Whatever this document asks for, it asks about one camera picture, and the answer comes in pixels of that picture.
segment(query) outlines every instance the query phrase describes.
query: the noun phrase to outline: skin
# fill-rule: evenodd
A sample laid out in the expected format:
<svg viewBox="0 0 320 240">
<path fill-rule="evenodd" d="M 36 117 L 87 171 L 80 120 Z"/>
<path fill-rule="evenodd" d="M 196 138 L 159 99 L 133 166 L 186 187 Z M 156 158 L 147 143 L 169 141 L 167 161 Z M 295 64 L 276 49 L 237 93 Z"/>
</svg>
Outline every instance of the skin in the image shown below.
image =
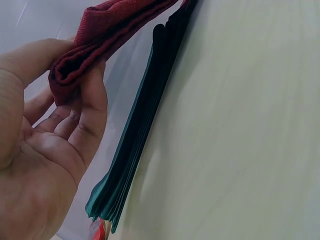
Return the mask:
<svg viewBox="0 0 320 240">
<path fill-rule="evenodd" d="M 82 76 L 81 96 L 58 106 L 47 87 L 24 89 L 72 46 L 45 39 L 0 55 L 0 240 L 49 240 L 65 219 L 107 121 L 104 62 Z"/>
</svg>

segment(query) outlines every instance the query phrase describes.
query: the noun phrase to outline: red object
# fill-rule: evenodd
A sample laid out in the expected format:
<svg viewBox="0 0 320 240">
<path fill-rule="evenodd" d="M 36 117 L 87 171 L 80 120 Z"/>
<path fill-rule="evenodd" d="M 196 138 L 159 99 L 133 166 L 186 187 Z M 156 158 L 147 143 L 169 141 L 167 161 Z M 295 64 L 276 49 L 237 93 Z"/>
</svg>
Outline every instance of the red object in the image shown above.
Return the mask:
<svg viewBox="0 0 320 240">
<path fill-rule="evenodd" d="M 141 27 L 178 0 L 109 0 L 84 11 L 70 51 L 55 61 L 49 84 L 57 106 L 77 91 L 80 76 L 108 60 Z"/>
</svg>

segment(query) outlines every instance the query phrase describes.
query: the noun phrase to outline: white surface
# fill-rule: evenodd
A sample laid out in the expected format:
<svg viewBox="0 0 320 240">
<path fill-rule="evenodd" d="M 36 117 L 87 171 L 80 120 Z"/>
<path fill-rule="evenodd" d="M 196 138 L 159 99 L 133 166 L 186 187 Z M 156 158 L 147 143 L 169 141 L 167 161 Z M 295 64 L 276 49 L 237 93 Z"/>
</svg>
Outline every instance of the white surface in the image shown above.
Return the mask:
<svg viewBox="0 0 320 240">
<path fill-rule="evenodd" d="M 76 34 L 86 7 L 102 0 L 10 0 L 0 2 L 0 53 L 44 38 L 67 39 Z M 57 235 L 63 240 L 87 240 L 91 220 L 85 213 L 91 190 L 107 173 L 144 75 L 152 45 L 153 28 L 165 23 L 179 4 L 147 24 L 106 64 L 108 121 L 100 148 L 84 175 L 70 211 Z M 47 84 L 37 79 L 25 91 L 29 99 Z M 54 109 L 43 117 L 46 118 Z"/>
<path fill-rule="evenodd" d="M 318 1 L 199 1 L 111 240 L 318 240 Z M 44 14 L 32 2 L 55 8 Z M 0 37 L 1 50 L 74 34 L 84 4 L 71 3 L 30 0 L 29 18 L 22 15 L 20 23 L 31 28 L 15 30 L 25 0 L 3 1 L 0 27 L 8 34 Z M 53 19 L 64 23 L 61 29 L 50 25 Z M 118 93 L 114 99 L 127 96 Z M 119 104 L 111 108 L 122 109 Z M 117 135 L 112 119 L 107 131 Z M 108 136 L 104 141 L 115 139 Z M 77 209 L 108 168 L 97 160 L 107 153 L 100 149 L 81 182 L 87 185 L 79 189 L 79 204 L 59 232 L 78 236 L 65 240 L 87 231 L 87 222 L 76 224 L 85 219 Z"/>
</svg>

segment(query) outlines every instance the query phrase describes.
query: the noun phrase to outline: red cloth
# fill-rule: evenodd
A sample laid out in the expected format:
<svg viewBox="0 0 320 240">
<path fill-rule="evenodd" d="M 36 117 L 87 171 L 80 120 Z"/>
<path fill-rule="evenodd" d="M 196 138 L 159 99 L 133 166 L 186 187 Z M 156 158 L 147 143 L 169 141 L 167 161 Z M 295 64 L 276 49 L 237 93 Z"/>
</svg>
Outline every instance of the red cloth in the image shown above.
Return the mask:
<svg viewBox="0 0 320 240">
<path fill-rule="evenodd" d="M 49 84 L 57 106 L 77 91 L 80 76 L 108 60 L 141 27 L 178 0 L 109 0 L 84 11 L 70 51 L 55 61 Z"/>
</svg>

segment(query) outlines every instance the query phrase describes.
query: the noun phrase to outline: folded fabric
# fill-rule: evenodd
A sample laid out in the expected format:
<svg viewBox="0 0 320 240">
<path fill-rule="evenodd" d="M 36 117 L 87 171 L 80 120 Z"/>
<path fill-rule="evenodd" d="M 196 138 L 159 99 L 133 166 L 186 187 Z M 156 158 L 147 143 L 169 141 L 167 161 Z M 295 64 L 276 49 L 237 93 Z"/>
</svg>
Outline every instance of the folded fabric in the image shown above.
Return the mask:
<svg viewBox="0 0 320 240">
<path fill-rule="evenodd" d="M 108 60 L 141 27 L 178 0 L 109 0 L 85 10 L 71 50 L 55 61 L 49 84 L 57 106 L 79 89 L 82 76 Z"/>
<path fill-rule="evenodd" d="M 190 16 L 198 0 L 186 0 L 166 25 L 153 30 L 153 45 L 129 118 L 110 170 L 92 190 L 85 207 L 89 217 L 100 217 L 117 229 L 145 142 L 170 76 Z"/>
</svg>

